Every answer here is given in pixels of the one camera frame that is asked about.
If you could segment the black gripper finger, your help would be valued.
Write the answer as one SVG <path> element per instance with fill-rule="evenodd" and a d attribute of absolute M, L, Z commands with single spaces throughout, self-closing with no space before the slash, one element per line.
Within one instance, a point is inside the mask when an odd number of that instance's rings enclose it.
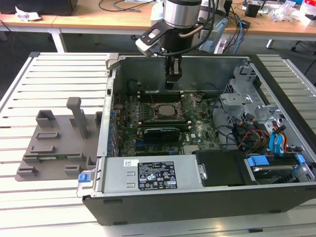
<path fill-rule="evenodd" d="M 172 89 L 182 76 L 182 56 L 167 56 L 165 59 L 165 88 Z"/>

